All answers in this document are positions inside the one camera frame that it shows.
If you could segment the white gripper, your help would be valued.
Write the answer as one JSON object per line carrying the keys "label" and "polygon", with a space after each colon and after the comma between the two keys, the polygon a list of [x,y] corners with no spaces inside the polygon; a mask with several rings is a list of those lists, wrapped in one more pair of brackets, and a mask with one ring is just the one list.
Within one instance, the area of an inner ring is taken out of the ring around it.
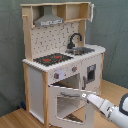
{"label": "white gripper", "polygon": [[82,97],[86,98],[98,112],[101,112],[103,114],[107,113],[107,104],[109,103],[108,100],[94,94],[82,94]]}

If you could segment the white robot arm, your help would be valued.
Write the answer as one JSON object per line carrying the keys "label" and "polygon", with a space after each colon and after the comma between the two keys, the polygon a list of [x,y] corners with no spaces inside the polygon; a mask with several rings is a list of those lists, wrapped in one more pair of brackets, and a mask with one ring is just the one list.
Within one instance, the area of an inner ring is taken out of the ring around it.
{"label": "white robot arm", "polygon": [[119,128],[128,128],[128,93],[122,96],[118,106],[94,94],[83,94],[82,98],[86,99],[109,122]]}

